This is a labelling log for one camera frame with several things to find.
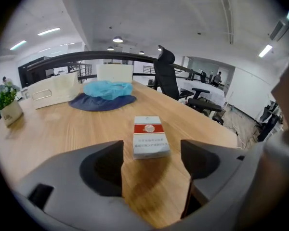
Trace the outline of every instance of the white cigarette box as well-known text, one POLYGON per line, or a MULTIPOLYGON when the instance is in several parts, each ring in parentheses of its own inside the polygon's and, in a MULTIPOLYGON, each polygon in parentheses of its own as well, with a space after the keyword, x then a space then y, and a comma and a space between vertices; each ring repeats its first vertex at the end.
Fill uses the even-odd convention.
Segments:
POLYGON ((158 116, 135 116, 134 159, 168 156, 170 147, 158 116))

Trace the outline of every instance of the white door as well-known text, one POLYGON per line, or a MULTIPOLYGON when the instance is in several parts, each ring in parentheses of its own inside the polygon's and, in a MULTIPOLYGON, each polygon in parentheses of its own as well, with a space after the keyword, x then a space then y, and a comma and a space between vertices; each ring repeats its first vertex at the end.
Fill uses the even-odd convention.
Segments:
POLYGON ((229 74, 229 70, 226 69, 226 68, 222 68, 220 67, 217 71, 217 74, 221 72, 221 80, 222 80, 222 84, 225 85, 226 81, 227 81, 227 78, 228 78, 228 74, 229 74))

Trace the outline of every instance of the person in gray shirt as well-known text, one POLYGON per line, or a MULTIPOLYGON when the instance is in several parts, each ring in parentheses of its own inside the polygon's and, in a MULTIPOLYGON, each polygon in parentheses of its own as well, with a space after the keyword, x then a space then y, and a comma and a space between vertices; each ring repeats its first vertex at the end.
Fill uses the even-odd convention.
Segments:
POLYGON ((213 81, 211 82, 212 85, 218 87, 219 83, 222 81, 221 72, 218 72, 218 75, 214 76, 213 81))

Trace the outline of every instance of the white table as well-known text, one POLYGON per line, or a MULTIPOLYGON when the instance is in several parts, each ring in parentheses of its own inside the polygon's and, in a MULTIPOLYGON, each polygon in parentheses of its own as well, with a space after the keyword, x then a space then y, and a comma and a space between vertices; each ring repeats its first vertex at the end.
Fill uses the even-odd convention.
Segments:
POLYGON ((210 93, 201 93, 199 97, 203 97, 205 99, 210 100, 211 102, 223 107, 223 105, 226 102, 225 99, 225 93, 223 90, 218 89, 214 86, 211 86, 209 84, 202 83, 200 81, 191 81, 191 80, 185 80, 185 79, 178 79, 177 78, 177 85, 178 87, 191 91, 195 93, 192 88, 198 88, 203 90, 208 90, 210 93))

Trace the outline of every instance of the chair backrest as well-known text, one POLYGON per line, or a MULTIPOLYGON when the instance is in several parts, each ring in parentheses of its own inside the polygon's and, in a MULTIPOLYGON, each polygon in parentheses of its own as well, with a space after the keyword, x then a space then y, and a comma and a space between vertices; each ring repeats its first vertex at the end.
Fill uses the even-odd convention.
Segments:
POLYGON ((202 83, 206 83, 207 74, 205 72, 201 73, 200 80, 202 83))
POLYGON ((175 57, 169 50, 160 45, 159 47, 162 49, 162 52, 158 57, 158 61, 154 62, 156 78, 162 92, 165 95, 175 100, 179 100, 179 90, 175 78, 175 71, 171 66, 175 60, 175 57))

